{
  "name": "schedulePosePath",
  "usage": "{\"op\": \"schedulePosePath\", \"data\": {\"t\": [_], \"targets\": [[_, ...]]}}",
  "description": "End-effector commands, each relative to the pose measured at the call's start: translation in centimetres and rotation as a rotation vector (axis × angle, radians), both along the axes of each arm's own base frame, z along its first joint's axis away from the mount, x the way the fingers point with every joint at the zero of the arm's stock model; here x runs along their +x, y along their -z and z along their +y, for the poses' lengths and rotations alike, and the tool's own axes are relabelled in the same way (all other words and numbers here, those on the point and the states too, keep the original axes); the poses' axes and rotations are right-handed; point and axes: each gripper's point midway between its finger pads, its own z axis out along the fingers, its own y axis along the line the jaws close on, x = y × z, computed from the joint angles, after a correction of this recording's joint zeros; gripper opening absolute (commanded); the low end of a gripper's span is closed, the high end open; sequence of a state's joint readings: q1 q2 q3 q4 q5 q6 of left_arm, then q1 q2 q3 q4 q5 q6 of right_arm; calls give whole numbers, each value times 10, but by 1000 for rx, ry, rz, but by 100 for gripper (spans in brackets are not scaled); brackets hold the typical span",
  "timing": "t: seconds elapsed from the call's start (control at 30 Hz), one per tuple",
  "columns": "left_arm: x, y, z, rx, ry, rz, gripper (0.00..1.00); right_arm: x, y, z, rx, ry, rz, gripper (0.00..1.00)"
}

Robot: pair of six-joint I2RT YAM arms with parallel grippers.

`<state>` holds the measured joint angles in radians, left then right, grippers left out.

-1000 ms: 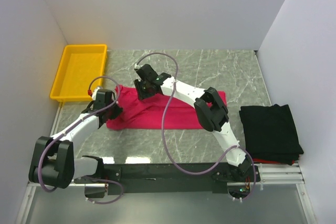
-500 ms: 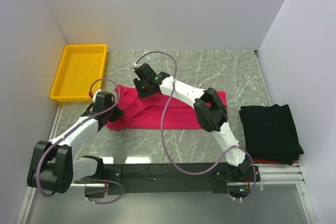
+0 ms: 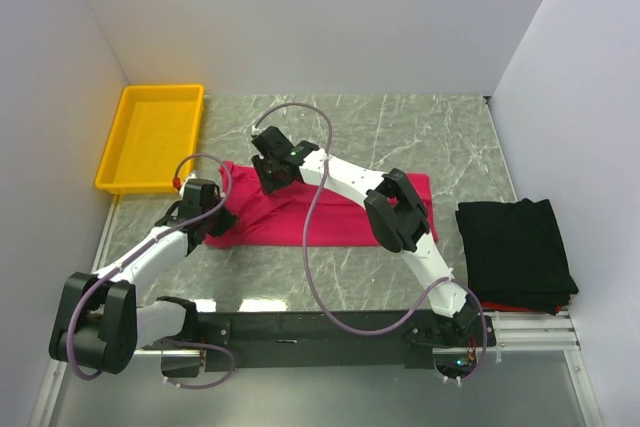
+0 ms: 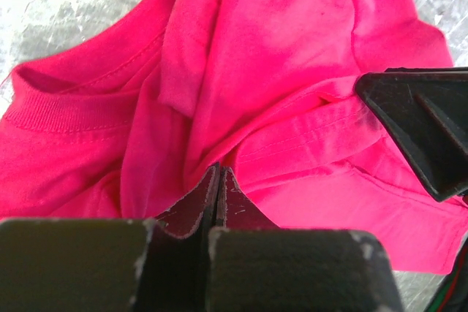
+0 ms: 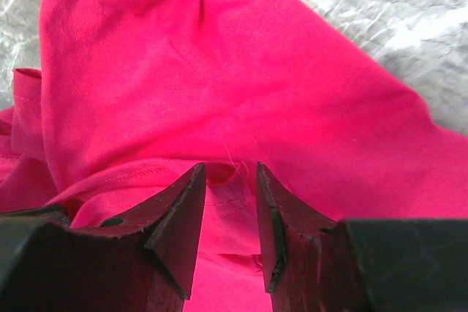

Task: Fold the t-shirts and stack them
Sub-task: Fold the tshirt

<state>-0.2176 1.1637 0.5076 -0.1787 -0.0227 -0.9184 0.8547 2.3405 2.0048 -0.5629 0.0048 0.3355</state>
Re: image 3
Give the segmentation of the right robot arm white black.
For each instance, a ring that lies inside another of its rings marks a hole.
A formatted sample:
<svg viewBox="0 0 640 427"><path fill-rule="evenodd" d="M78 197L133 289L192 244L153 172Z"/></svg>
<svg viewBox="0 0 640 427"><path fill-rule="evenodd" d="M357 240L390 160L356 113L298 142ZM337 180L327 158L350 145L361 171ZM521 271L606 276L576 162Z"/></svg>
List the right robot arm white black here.
<svg viewBox="0 0 640 427"><path fill-rule="evenodd" d="M428 222L428 209L405 172L397 168L387 173L366 169L308 141L293 144L274 126L264 130L254 127L252 143L258 151L252 163L265 194L295 182L316 188L302 227L302 256L312 296L329 321L350 334L381 336L400 328L427 300L432 313L441 319L439 334L448 346L464 344L473 335L475 324L481 325L482 345L488 345L488 325L481 303L444 261ZM413 307L387 327L363 330L340 321L326 307L314 284L308 240L314 211L326 190L363 209L379 246L400 255L424 288Z"/></svg>

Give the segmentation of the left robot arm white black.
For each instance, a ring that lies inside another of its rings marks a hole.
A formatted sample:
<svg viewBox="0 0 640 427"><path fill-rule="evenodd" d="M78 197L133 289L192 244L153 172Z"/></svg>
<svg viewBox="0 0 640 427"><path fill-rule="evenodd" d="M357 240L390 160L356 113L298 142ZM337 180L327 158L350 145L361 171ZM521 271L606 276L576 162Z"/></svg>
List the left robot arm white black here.
<svg viewBox="0 0 640 427"><path fill-rule="evenodd" d="M108 266L92 274L76 272L64 283L49 340L49 356L92 380L117 374L135 350L167 339L176 348L200 337L194 302L164 296L139 302L159 275L188 257L207 237L219 237L236 223L219 186L190 179L147 236Z"/></svg>

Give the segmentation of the red t shirt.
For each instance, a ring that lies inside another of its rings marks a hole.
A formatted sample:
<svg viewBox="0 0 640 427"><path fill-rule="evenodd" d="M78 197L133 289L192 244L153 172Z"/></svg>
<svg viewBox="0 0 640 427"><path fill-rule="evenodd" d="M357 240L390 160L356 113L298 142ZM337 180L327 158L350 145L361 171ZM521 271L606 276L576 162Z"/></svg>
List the red t shirt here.
<svg viewBox="0 0 640 427"><path fill-rule="evenodd" d="M316 188L295 182L272 194L261 189L252 167L227 161L219 169L223 188L231 191L225 207L238 217L223 236L207 236L218 249L235 246L300 247L304 221ZM375 247L378 245L364 206L324 188L308 236L311 247Z"/></svg>

